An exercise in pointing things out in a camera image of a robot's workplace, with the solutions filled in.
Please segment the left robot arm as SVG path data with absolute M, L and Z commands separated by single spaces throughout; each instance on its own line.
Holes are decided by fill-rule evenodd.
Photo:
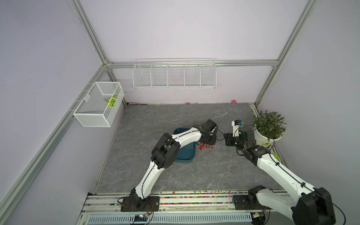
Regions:
M 182 147 L 196 142 L 214 145 L 216 140 L 217 124 L 211 119 L 179 134 L 164 133 L 151 151 L 148 170 L 140 183 L 130 192 L 130 202 L 136 208 L 146 203 L 159 176 L 174 163 Z

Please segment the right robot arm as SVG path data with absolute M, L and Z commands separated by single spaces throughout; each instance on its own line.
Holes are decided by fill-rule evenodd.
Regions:
M 306 183 L 282 165 L 268 149 L 257 145 L 254 131 L 249 127 L 233 126 L 233 132 L 224 134 L 226 146 L 235 147 L 241 155 L 271 176 L 287 193 L 282 196 L 259 185 L 248 191 L 243 200 L 250 208 L 258 206 L 275 210 L 296 225 L 334 225 L 335 212 L 331 194 Z

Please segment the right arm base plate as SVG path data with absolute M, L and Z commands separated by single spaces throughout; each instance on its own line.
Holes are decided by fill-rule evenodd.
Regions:
M 264 211 L 269 209 L 261 205 L 252 195 L 235 195 L 232 197 L 232 202 L 237 211 L 239 210 L 258 210 Z

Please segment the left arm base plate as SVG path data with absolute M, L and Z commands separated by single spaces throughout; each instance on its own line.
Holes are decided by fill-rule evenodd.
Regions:
M 158 212 L 160 198 L 149 196 L 144 200 L 134 200 L 130 196 L 122 198 L 121 212 Z

